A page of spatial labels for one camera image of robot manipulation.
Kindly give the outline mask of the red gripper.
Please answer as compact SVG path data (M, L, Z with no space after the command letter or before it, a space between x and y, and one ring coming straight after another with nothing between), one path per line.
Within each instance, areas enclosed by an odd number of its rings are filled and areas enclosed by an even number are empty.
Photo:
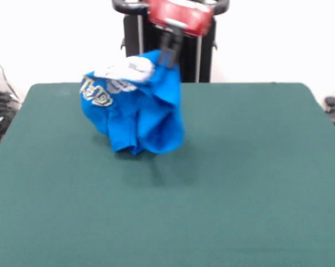
M158 64L173 68L179 60L183 33L205 35L211 25L214 9L194 1L148 1L149 20L160 27L172 28L161 36Z

